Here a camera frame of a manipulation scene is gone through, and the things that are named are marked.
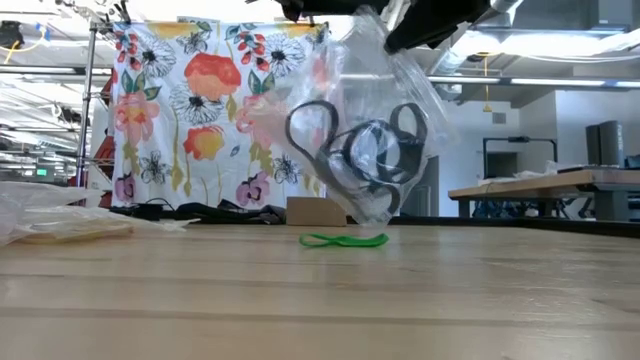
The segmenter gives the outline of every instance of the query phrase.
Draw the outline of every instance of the wooden workbench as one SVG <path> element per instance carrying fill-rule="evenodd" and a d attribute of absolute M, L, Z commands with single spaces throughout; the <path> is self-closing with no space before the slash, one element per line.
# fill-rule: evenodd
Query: wooden workbench
<path fill-rule="evenodd" d="M 640 191 L 640 171 L 581 170 L 527 180 L 494 182 L 449 191 L 458 201 L 460 217 L 470 216 L 477 200 L 549 200 L 593 196 L 598 220 L 628 221 L 628 193 Z"/>
<path fill-rule="evenodd" d="M 0 359 L 637 359 L 640 242 L 391 227 L 378 249 L 194 226 L 0 248 Z"/>

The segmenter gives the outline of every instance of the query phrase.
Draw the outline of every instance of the floral fabric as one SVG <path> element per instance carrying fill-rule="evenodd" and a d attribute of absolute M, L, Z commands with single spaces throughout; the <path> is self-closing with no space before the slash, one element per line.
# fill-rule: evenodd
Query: floral fabric
<path fill-rule="evenodd" d="M 162 198 L 245 208 L 322 196 L 245 107 L 326 35 L 308 25 L 120 24 L 113 71 L 114 206 Z"/>

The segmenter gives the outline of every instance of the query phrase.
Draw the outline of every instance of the wooden tabletop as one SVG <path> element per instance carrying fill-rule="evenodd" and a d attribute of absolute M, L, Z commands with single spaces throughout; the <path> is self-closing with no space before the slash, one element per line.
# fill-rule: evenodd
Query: wooden tabletop
<path fill-rule="evenodd" d="M 640 242 L 390 227 L 377 249 L 194 226 L 0 248 L 0 359 L 637 359 Z"/>
<path fill-rule="evenodd" d="M 640 187 L 640 171 L 630 170 L 581 170 L 534 179 L 494 182 L 466 189 L 449 191 L 449 198 L 521 197 L 566 198 L 578 196 L 579 185 L 621 185 Z"/>

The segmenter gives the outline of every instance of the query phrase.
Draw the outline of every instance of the black cable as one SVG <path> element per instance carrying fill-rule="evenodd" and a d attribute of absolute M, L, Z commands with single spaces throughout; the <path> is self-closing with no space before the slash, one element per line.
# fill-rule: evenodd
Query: black cable
<path fill-rule="evenodd" d="M 150 204 L 152 201 L 156 201 L 156 200 L 160 200 L 160 201 L 164 202 L 164 205 L 167 205 L 169 207 L 169 209 L 171 209 L 171 211 L 173 211 L 173 212 L 176 211 L 176 209 L 174 209 L 173 206 L 171 206 L 171 204 L 167 201 L 167 199 L 163 199 L 163 198 L 149 199 L 149 200 L 147 200 L 147 202 L 145 202 L 145 205 L 162 205 L 162 204 Z"/>

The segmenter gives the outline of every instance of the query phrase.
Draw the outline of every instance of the plastic bag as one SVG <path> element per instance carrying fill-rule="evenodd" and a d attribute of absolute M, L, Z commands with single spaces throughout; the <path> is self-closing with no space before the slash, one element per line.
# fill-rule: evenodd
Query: plastic bag
<path fill-rule="evenodd" d="M 385 225 L 455 132 L 424 70 L 384 51 L 380 18 L 355 15 L 344 39 L 276 79 L 247 115 L 358 223 Z"/>
<path fill-rule="evenodd" d="M 128 235 L 134 230 L 183 231 L 189 222 L 151 223 L 100 208 L 62 206 L 100 197 L 101 190 L 0 182 L 0 245 L 22 240 L 59 243 Z"/>
<path fill-rule="evenodd" d="M 16 239 L 15 230 L 28 209 L 60 206 L 89 197 L 100 197 L 102 191 L 64 188 L 48 184 L 0 182 L 0 245 Z"/>

